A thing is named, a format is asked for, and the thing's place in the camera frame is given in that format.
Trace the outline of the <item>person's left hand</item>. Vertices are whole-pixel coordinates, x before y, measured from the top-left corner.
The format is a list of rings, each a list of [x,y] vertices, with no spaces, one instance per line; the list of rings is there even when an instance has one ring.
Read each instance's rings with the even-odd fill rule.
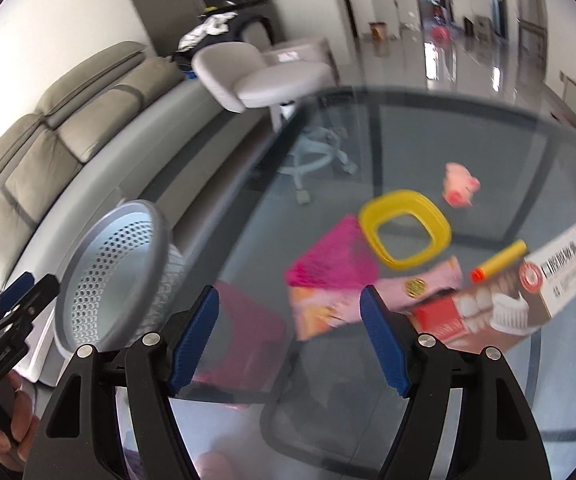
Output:
[[[14,391],[10,431],[12,439],[0,430],[0,464],[20,472],[30,456],[39,426],[39,418],[34,414],[33,399],[26,389],[26,380],[15,370],[8,374],[7,382]]]

